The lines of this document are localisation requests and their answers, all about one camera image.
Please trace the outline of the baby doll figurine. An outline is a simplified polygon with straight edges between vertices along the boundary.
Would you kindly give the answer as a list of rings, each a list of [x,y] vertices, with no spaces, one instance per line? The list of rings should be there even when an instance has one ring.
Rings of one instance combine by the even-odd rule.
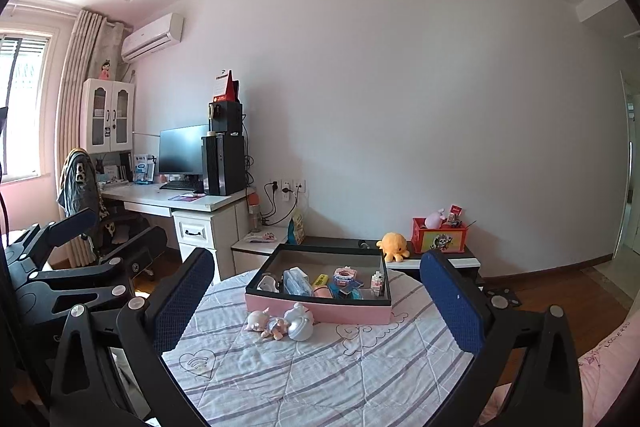
[[[269,309],[253,311],[247,315],[244,329],[247,332],[259,333],[262,338],[281,340],[288,335],[290,323],[283,317],[274,317]]]

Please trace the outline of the black computer monitor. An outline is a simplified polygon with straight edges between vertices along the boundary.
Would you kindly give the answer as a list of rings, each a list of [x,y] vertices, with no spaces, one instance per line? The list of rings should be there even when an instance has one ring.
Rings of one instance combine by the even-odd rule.
[[[202,138],[206,132],[205,124],[160,132],[158,172],[199,176],[203,172]]]

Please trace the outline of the yellow highlighter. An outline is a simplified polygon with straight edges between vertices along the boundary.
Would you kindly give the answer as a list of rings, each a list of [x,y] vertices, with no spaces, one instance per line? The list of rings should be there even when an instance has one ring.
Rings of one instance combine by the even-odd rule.
[[[314,280],[314,283],[312,283],[312,286],[314,287],[326,286],[328,285],[328,282],[329,282],[328,274],[319,274],[318,277]]]

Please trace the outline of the red toy storage box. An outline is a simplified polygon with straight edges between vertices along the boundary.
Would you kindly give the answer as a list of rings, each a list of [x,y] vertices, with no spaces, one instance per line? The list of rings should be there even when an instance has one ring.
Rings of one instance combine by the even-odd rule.
[[[413,218],[411,243],[417,254],[432,249],[438,249],[445,254],[462,254],[468,230],[466,225],[457,228],[443,225],[439,229],[429,229],[425,226],[424,218]]]

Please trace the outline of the white glass door cabinet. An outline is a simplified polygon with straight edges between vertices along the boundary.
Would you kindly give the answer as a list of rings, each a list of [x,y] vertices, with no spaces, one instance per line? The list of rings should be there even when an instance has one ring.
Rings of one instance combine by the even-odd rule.
[[[89,154],[130,152],[134,129],[133,83],[87,79],[82,85],[80,147]]]

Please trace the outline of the blue marker pen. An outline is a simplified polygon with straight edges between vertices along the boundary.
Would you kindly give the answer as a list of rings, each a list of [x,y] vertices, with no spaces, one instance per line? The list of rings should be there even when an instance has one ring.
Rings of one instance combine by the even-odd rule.
[[[358,288],[347,288],[347,287],[341,288],[338,291],[338,295],[344,299],[352,299],[352,300],[362,299],[362,295]]]

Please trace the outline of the black speaker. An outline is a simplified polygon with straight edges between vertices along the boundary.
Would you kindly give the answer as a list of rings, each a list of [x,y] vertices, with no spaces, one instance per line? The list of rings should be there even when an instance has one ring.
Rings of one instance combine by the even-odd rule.
[[[208,132],[241,134],[242,104],[233,101],[210,102],[208,104]]]

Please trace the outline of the white plug adapter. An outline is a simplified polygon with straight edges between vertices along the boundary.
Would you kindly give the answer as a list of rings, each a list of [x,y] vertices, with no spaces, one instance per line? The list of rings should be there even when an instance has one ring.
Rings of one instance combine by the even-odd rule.
[[[281,291],[281,282],[274,275],[265,273],[258,282],[256,288],[258,291],[279,294]]]

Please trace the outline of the red paper bag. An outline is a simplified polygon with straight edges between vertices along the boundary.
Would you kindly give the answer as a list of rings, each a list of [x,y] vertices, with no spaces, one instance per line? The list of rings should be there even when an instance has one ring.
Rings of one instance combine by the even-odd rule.
[[[214,80],[214,103],[239,101],[239,81],[233,78],[231,70],[223,70]]]

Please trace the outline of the white desk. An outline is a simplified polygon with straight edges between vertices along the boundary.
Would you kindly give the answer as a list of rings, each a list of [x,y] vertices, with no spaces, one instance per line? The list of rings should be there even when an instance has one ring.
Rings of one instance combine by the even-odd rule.
[[[104,200],[122,202],[127,210],[157,218],[170,218],[181,259],[196,248],[205,248],[214,256],[214,283],[235,274],[231,247],[248,231],[248,196],[254,188],[228,196],[196,196],[179,191],[162,190],[157,184],[133,183],[106,186]]]

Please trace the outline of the striped quilted tablecloth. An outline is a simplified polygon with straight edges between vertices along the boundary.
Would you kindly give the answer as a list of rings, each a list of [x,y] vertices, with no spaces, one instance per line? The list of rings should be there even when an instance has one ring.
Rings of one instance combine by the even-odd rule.
[[[163,359],[212,426],[423,426],[472,357],[424,287],[390,272],[392,321],[318,323],[304,343],[245,328],[244,272],[210,286]]]

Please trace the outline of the white air conditioner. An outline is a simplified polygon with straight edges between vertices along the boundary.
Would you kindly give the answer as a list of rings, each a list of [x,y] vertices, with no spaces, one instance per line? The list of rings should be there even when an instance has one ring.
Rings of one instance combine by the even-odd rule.
[[[122,60],[126,63],[174,46],[182,39],[184,17],[177,13],[164,15],[134,31],[122,43]]]

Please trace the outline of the black computer tower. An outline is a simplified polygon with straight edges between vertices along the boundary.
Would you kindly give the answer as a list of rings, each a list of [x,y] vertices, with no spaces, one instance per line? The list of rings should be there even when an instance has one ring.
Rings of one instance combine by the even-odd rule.
[[[207,195],[229,196],[244,190],[244,139],[218,133],[202,138],[203,190]]]

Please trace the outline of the white side table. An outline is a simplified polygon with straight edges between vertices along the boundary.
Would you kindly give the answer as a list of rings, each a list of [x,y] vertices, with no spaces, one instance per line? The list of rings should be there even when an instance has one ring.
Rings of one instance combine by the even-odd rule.
[[[269,242],[242,241],[231,246],[231,254],[236,274],[259,269],[274,253],[279,245],[286,243],[288,229],[283,227],[264,228],[260,235],[270,234]]]

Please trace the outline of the black bathroom scale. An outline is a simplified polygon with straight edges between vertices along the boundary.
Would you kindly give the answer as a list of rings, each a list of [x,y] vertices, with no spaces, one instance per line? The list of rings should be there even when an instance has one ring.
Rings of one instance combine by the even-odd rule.
[[[483,294],[498,309],[518,308],[522,305],[521,300],[510,288],[485,288]]]

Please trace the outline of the snack bag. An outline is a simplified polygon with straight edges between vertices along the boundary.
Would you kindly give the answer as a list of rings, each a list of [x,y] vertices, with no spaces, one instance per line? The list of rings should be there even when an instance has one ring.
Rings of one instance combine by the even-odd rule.
[[[300,245],[303,243],[305,236],[302,210],[295,208],[291,213],[290,221],[288,221],[288,240],[286,243],[290,245]]]

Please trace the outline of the white round toy lamp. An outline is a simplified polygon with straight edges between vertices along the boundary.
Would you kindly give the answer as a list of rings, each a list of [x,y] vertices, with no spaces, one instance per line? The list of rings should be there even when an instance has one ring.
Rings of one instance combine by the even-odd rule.
[[[295,341],[306,341],[314,332],[314,316],[301,303],[294,303],[284,319],[288,323],[288,337]]]

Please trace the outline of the clear plastic case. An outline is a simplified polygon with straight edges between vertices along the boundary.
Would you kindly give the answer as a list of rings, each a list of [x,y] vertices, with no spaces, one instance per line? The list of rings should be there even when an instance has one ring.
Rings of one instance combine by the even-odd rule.
[[[299,267],[284,270],[282,274],[284,291],[288,295],[311,297],[314,295],[308,275]]]

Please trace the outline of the white block figure model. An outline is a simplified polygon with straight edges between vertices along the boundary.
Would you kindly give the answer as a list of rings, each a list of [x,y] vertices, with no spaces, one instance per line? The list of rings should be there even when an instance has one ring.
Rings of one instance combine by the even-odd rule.
[[[384,295],[385,277],[381,271],[375,271],[371,277],[370,291],[375,298],[380,298]]]

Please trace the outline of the orange cap bottle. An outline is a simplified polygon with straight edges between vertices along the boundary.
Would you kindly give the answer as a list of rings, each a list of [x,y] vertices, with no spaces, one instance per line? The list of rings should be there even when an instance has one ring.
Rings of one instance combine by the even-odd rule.
[[[250,215],[250,231],[258,232],[262,226],[262,214],[260,213],[260,202],[257,193],[247,196],[248,214]]]

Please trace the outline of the pink green storage box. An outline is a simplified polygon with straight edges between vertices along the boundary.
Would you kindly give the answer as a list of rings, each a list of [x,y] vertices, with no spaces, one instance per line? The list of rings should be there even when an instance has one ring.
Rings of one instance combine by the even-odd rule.
[[[390,276],[375,249],[280,246],[245,286],[245,303],[278,317],[299,303],[321,323],[392,321]]]

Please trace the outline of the black office chair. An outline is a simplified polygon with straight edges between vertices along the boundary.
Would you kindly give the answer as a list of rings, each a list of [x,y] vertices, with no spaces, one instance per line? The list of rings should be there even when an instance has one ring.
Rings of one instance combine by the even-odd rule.
[[[150,226],[135,212],[105,206],[96,168],[83,148],[74,148],[64,160],[58,181],[58,205],[66,217],[86,209],[96,215],[96,223],[67,248],[72,268],[94,265]]]

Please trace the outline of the pink plush toy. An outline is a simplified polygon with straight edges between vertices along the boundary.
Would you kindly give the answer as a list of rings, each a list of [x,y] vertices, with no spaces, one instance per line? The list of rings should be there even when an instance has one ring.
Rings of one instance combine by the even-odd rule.
[[[427,230],[438,230],[446,221],[446,213],[444,208],[431,212],[424,219],[424,228]]]

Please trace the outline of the yellow octopus plush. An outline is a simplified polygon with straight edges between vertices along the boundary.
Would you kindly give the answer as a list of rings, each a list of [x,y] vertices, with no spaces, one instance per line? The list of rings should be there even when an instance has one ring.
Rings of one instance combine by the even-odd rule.
[[[376,242],[376,247],[382,251],[386,263],[403,262],[410,257],[407,247],[407,239],[400,233],[388,232],[382,239]]]

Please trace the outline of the pink block donut model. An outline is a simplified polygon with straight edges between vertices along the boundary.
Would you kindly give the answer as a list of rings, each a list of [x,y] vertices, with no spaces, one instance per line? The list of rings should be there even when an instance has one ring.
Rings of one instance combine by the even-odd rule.
[[[351,281],[355,280],[356,277],[357,271],[348,265],[336,268],[333,274],[333,280],[337,286],[348,285]]]

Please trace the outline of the rose gold tape roll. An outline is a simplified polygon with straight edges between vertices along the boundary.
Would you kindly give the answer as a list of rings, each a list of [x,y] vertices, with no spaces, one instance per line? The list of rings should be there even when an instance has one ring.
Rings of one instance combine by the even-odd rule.
[[[314,297],[331,299],[333,295],[328,286],[318,286],[314,288]]]

